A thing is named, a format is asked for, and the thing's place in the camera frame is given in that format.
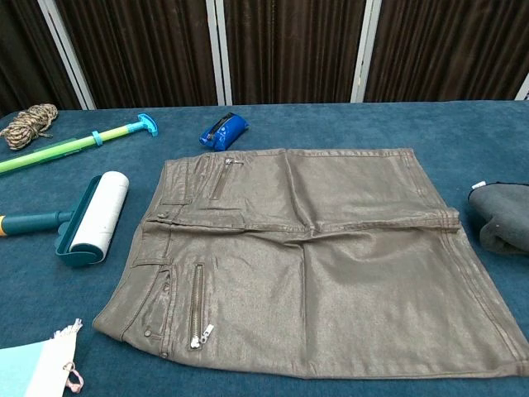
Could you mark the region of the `white lint roller teal handle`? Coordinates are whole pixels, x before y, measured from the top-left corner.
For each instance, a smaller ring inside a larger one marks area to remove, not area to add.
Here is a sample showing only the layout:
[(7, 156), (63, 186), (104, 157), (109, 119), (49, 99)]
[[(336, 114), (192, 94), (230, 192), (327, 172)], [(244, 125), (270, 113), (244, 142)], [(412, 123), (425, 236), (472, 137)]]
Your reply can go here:
[(54, 229), (58, 233), (55, 254), (66, 265), (100, 263), (106, 258), (128, 188), (129, 179), (121, 172), (97, 175), (69, 211), (0, 216), (0, 236)]

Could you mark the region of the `brown shiny zippered skirt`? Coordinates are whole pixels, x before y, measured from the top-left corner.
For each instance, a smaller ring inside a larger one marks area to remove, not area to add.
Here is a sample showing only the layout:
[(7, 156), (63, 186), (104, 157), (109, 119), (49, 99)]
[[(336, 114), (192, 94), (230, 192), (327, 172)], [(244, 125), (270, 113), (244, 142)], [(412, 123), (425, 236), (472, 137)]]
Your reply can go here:
[(529, 341), (410, 149), (167, 160), (93, 326), (219, 370), (529, 376)]

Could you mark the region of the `blue zippered pouch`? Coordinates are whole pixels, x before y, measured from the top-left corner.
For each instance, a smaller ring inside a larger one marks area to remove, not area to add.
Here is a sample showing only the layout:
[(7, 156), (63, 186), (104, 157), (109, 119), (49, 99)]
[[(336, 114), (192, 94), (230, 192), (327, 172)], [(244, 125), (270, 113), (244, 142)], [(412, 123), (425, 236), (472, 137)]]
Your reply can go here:
[(226, 151), (248, 127), (243, 117), (228, 112), (199, 137), (199, 142), (214, 151)]

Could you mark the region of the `green and blue pump stick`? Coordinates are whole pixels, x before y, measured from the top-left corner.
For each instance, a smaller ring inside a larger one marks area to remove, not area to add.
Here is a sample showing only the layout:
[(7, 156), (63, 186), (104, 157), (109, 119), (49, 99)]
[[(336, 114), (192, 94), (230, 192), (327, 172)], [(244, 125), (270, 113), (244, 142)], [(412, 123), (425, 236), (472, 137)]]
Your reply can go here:
[(20, 155), (11, 158), (10, 160), (0, 161), (0, 175), (71, 155), (92, 146), (102, 146), (107, 141), (127, 136), (134, 132), (147, 131), (152, 136), (158, 135), (158, 126), (151, 116), (146, 113), (140, 113), (137, 117), (137, 122), (106, 130), (104, 132), (92, 131), (90, 136), (61, 141), (27, 155)]

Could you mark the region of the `dark brown folding screen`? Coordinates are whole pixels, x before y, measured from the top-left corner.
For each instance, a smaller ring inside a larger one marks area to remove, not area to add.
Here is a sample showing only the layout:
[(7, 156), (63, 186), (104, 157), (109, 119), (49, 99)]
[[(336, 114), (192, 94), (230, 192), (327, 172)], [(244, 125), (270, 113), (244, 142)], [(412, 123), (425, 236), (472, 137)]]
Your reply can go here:
[[(55, 0), (97, 108), (216, 105), (207, 0)], [(512, 99), (529, 74), (529, 0), (221, 0), (235, 104)]]

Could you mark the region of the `grey folded cloth green lining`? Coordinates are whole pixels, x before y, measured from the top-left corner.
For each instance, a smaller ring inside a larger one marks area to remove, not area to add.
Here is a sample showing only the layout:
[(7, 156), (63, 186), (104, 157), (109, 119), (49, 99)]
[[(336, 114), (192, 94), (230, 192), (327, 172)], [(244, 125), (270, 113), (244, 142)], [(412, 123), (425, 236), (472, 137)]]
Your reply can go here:
[(479, 231), (484, 249), (529, 256), (529, 184), (480, 181), (468, 202), (485, 221)]

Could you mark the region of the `white and light-blue cloth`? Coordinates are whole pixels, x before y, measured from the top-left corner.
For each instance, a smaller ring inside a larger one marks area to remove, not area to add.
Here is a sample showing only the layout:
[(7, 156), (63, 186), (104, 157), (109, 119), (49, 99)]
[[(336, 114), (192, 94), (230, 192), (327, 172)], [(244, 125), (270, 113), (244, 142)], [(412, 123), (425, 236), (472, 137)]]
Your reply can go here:
[(78, 394), (84, 380), (74, 354), (82, 320), (41, 342), (0, 349), (0, 397), (62, 397)]

